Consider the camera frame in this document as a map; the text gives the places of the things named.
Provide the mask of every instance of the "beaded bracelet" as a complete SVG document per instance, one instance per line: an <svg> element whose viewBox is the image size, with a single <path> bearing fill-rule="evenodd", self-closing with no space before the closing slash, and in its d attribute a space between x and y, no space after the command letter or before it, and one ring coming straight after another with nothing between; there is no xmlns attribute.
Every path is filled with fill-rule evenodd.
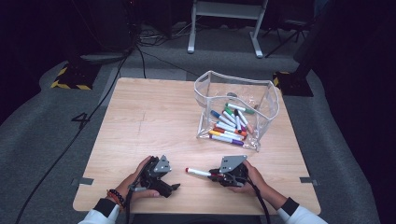
<svg viewBox="0 0 396 224"><path fill-rule="evenodd" d="M115 189L108 189L107 196L114 199L114 201L116 201L116 204L120 206L120 210L121 211L123 210L123 208L125 207L124 199L122 198L122 196L119 194L118 191L116 191Z"/></svg>

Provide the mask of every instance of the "white sleeve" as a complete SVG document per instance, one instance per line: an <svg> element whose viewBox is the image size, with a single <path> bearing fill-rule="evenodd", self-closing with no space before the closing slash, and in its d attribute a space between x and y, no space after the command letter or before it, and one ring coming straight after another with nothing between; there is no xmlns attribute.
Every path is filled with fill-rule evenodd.
<svg viewBox="0 0 396 224"><path fill-rule="evenodd" d="M286 224L324 224L327 223L308 209L297 204L293 199L288 198L285 204L277 210L279 216Z"/></svg>
<svg viewBox="0 0 396 224"><path fill-rule="evenodd" d="M119 205L114 203L106 203L103 200L100 200L95 208L92 209L87 214L87 216L85 216L84 220L80 221L78 224L115 224L119 212Z"/></svg>

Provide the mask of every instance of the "clear plastic bin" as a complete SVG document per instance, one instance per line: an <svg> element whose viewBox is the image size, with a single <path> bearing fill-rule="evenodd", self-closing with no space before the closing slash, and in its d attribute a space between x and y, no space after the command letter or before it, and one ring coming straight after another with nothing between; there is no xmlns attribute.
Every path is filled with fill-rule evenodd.
<svg viewBox="0 0 396 224"><path fill-rule="evenodd" d="M195 99L202 107L198 138L213 138L224 142L224 144L260 151L260 140L279 111L276 87L272 81L229 77L208 71L195 81L194 90ZM242 125L239 129L236 125L237 118L234 112L242 113L238 116ZM224 119L230 121L231 124L224 122ZM225 129L221 122L230 127L234 124L235 129L227 129L226 131L230 133L222 133L219 130Z"/></svg>

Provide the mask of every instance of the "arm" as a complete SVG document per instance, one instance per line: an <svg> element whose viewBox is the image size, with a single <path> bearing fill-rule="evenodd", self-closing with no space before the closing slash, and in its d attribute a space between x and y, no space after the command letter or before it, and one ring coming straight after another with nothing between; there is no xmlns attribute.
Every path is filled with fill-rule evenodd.
<svg viewBox="0 0 396 224"><path fill-rule="evenodd" d="M137 178L139 172L143 169L145 164L149 161L151 157L145 158L140 162L136 171L126 177L115 190L120 194L120 196L125 200L128 194L128 187ZM131 203L140 198L156 198L159 197L160 193L154 189L147 189L143 191L135 192L132 196ZM110 197L106 196L100 199L98 204L85 216L84 220L80 221L78 224L114 224L116 223L117 216L120 212L120 206L116 201Z"/></svg>
<svg viewBox="0 0 396 224"><path fill-rule="evenodd" d="M248 161L244 161L248 169L248 176L257 188L260 190L262 198L271 204L280 217L287 224L298 223L326 223L323 219L309 211L308 209L297 204L292 198L286 198L281 193L269 186L256 167L252 166ZM249 184L242 188L228 187L235 193L248 193L256 196L256 193Z"/></svg>

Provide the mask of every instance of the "hand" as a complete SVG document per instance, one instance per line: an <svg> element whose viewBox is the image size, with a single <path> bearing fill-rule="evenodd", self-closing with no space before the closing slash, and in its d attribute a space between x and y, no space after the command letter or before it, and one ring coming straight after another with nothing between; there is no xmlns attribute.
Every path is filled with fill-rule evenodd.
<svg viewBox="0 0 396 224"><path fill-rule="evenodd" d="M119 186L116 187L116 191L122 196L124 200L126 200L126 195L128 194L129 186L136 180L137 175L140 173L140 171L143 169L146 163L148 163L150 158L151 156L148 156L143 161L141 161L137 166L136 171L133 174L128 175L128 177L126 177L119 184ZM134 194L132 195L131 202L134 202L140 198L158 198L158 197L160 197L160 193L157 190L146 189L143 191L134 192ZM115 202L111 197L106 197L106 198Z"/></svg>
<svg viewBox="0 0 396 224"><path fill-rule="evenodd" d="M271 188L262 177L262 174L257 170L256 167L252 166L250 162L243 161L248 169L248 176L250 177L253 184L260 190L261 197L271 204L275 210L279 209L287 200L285 196ZM248 193L250 195L256 195L253 187L249 183L246 183L244 187L228 187L229 190L232 190L235 193Z"/></svg>
<svg viewBox="0 0 396 224"><path fill-rule="evenodd" d="M266 186L268 186L264 178L262 178L262 174L260 174L256 167L252 166L248 161L243 161L243 163L247 167L248 176L250 177L254 185L256 185L259 189L264 189ZM242 188L227 187L227 189L235 193L247 193L249 195L256 196L253 187L251 187L249 183L246 183Z"/></svg>

